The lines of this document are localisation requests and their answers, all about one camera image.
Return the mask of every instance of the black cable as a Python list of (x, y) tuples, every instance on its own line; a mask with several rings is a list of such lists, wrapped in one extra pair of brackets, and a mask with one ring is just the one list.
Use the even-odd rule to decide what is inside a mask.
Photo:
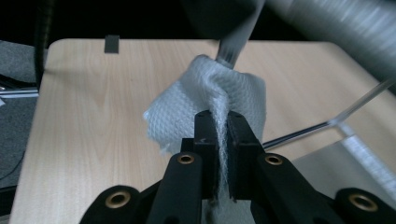
[(17, 165), (14, 166), (14, 168), (12, 168), (12, 170), (11, 170), (8, 174), (2, 176), (2, 177), (0, 178), (0, 181), (6, 179), (7, 177), (9, 177), (10, 175), (12, 175), (12, 174), (17, 170), (17, 168), (20, 166), (21, 162), (23, 161), (24, 153), (25, 153), (25, 152), (23, 152), (22, 157), (21, 157), (20, 160), (18, 161)]

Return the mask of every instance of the white cloth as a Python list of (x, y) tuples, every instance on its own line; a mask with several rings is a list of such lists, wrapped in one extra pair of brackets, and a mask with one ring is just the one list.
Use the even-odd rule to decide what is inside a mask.
[[(207, 109), (212, 112), (219, 139), (220, 190), (227, 191), (228, 112), (232, 110), (245, 116), (256, 137), (261, 140), (265, 121), (265, 84), (261, 78), (239, 73), (205, 55), (197, 56), (181, 78), (158, 96), (144, 113), (148, 137), (157, 141), (162, 151), (178, 153), (181, 139), (194, 137), (195, 114)], [(219, 201), (219, 207), (222, 204), (234, 203)], [(246, 222), (236, 220), (233, 223)]]

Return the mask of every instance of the light wood tabletop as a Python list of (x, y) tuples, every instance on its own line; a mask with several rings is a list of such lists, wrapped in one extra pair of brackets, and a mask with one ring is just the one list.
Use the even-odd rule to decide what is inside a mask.
[[(170, 158), (147, 138), (144, 111), (199, 54), (206, 40), (105, 40), (51, 44), (10, 223), (79, 223), (103, 190), (143, 190)], [(321, 123), (352, 105), (377, 81), (330, 43), (250, 41), (235, 70), (262, 77), (267, 117), (262, 141)], [(396, 98), (384, 92), (347, 123), (396, 171)], [(329, 130), (276, 149), (294, 160), (342, 136)]]

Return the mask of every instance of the floor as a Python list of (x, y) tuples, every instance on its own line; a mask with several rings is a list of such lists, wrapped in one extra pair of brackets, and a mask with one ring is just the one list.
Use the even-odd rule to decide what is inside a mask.
[[(31, 46), (0, 41), (0, 74), (35, 82)], [(36, 98), (2, 99), (0, 106), (0, 188), (18, 184)]]

